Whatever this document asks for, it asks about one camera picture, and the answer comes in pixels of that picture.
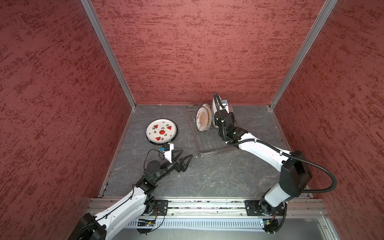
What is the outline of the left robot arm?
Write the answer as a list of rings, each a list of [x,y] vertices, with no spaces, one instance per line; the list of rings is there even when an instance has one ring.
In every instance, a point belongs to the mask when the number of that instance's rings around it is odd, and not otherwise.
[[[142,177],[132,185],[131,192],[106,210],[92,216],[87,213],[77,223],[70,240],[111,240],[131,221],[156,210],[155,191],[158,182],[172,171],[185,172],[193,155],[182,157],[182,150],[171,154],[171,159],[160,163],[153,160],[145,165]]]

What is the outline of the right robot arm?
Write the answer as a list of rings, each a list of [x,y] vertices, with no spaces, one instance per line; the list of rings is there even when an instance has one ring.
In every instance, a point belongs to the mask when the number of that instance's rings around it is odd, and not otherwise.
[[[259,211],[263,215],[270,216],[282,202],[297,198],[306,190],[312,174],[309,165],[297,159],[301,152],[279,149],[236,127],[234,114],[225,110],[215,112],[214,122],[226,144],[255,155],[280,173],[279,182],[260,199]]]

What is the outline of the red character plate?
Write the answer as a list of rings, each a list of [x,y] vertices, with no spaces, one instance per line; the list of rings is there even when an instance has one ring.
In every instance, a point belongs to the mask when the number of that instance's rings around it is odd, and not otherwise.
[[[217,107],[216,107],[216,102],[215,102],[215,97],[213,98],[213,102],[212,102],[212,107],[211,107],[211,112],[212,112],[212,124],[214,126],[215,129],[218,129],[219,127],[217,126],[216,124],[216,118],[215,118],[215,114],[216,112],[218,111],[217,110]]]

